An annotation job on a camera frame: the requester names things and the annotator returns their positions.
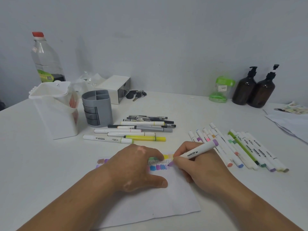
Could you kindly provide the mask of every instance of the pile of markers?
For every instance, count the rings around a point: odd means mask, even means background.
[[[197,130],[195,134],[189,131],[188,134],[194,142],[206,143],[216,139],[219,145],[214,149],[227,167],[235,164],[239,168],[245,165],[248,169],[254,170],[265,167],[270,172],[289,171],[277,157],[249,132],[235,132],[231,129],[227,135],[224,135],[212,122],[210,127],[211,129]]]
[[[107,134],[106,137],[84,135],[85,140],[96,140],[113,143],[133,143],[134,140],[166,141],[166,137],[156,136],[156,132],[173,132],[174,121],[168,117],[129,115],[120,125],[96,128],[94,133]]]

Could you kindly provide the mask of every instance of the colored marker tip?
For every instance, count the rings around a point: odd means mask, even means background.
[[[171,161],[171,162],[168,164],[168,166],[172,166],[172,165],[174,165],[174,162],[173,162],[173,161]]]
[[[215,143],[216,146],[218,146],[217,140],[213,140],[213,142]]]

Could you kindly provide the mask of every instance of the amber pump bottle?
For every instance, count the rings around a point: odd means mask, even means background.
[[[257,83],[248,99],[247,104],[255,108],[262,108],[265,105],[275,89],[275,84],[272,80],[276,76],[276,69],[278,66],[278,64],[275,64],[273,70],[267,74],[266,78]]]
[[[238,105],[245,105],[251,94],[254,86],[257,84],[256,81],[253,79],[256,75],[257,66],[249,67],[251,70],[248,72],[248,76],[246,78],[241,79],[238,82],[236,90],[232,97],[232,102]]]

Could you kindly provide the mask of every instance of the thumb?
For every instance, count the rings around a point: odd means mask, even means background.
[[[168,182],[165,178],[161,176],[148,174],[144,185],[157,188],[166,188],[168,186]]]
[[[175,157],[173,161],[177,167],[185,170],[188,174],[192,175],[194,173],[195,162],[181,156]]]

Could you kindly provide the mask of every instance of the gray pen holder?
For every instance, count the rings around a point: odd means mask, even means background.
[[[89,126],[98,128],[113,124],[111,101],[107,90],[88,91],[81,98]]]

